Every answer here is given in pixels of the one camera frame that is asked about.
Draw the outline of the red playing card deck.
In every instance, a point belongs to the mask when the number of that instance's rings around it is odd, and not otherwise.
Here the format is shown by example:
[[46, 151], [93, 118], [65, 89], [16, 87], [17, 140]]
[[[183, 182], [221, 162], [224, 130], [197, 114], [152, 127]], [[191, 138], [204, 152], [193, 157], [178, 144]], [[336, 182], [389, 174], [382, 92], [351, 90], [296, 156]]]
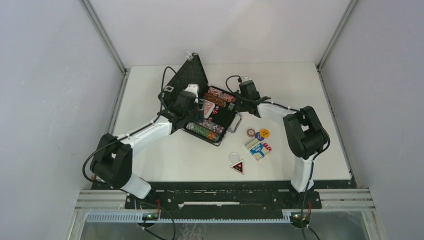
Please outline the red playing card deck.
[[203, 116], [205, 119], [208, 119], [209, 116], [211, 115], [211, 113], [213, 112], [213, 110], [215, 109], [215, 103], [208, 101], [208, 100], [204, 100], [203, 102]]

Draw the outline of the black aluminium poker case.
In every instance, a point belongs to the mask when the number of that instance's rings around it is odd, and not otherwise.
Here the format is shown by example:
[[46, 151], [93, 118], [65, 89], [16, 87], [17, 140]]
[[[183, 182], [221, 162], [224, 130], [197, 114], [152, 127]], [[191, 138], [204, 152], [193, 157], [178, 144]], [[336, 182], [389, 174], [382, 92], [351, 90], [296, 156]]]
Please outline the black aluminium poker case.
[[[178, 94], [183, 91], [188, 86], [188, 84], [197, 84], [199, 86], [198, 96], [202, 99], [203, 104], [205, 100], [204, 95], [208, 93], [209, 87], [222, 90], [224, 93], [236, 97], [229, 91], [211, 85], [207, 79], [207, 75], [202, 65], [199, 54], [188, 53], [187, 60], [178, 70], [174, 72], [174, 75], [171, 80], [166, 85], [163, 85], [162, 90], [158, 95], [158, 99], [160, 100], [162, 105], [162, 110], [166, 109], [171, 103], [173, 103], [176, 100]], [[187, 130], [186, 126], [180, 130], [183, 130], [186, 133], [191, 134], [214, 146], [220, 146], [227, 133], [234, 133], [237, 130], [236, 127], [231, 127], [233, 121], [235, 119], [242, 119], [240, 113], [236, 111], [236, 102], [234, 103], [235, 106], [232, 111], [228, 110], [229, 103], [230, 102], [226, 102], [226, 107], [220, 107], [217, 114], [213, 115], [211, 113], [209, 118], [207, 118], [207, 120], [224, 127], [224, 131], [222, 132], [222, 134], [219, 134], [220, 138], [218, 142], [213, 142], [212, 140], [209, 140], [205, 137], [201, 137], [200, 135]]]

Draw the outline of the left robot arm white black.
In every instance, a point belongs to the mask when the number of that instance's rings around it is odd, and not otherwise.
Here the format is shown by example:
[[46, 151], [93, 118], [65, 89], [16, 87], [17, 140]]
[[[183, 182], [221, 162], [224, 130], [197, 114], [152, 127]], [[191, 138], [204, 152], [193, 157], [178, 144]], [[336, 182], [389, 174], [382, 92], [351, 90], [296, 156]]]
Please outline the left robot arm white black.
[[157, 196], [151, 185], [133, 172], [133, 157], [155, 141], [203, 117], [203, 100], [195, 88], [196, 85], [190, 84], [182, 90], [175, 102], [158, 112], [149, 123], [118, 136], [104, 134], [88, 157], [90, 171], [113, 189], [137, 197], [143, 208], [153, 207]]

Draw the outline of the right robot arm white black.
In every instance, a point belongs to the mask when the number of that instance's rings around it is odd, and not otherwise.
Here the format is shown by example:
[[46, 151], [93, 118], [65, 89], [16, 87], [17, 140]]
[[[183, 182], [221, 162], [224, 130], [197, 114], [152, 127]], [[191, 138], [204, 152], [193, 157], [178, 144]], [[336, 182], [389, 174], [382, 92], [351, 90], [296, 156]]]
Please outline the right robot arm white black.
[[252, 80], [238, 78], [239, 90], [235, 91], [236, 110], [248, 112], [258, 118], [268, 119], [284, 126], [287, 143], [295, 156], [289, 203], [302, 208], [309, 201], [307, 191], [313, 187], [314, 161], [331, 143], [312, 106], [295, 109], [260, 96]]

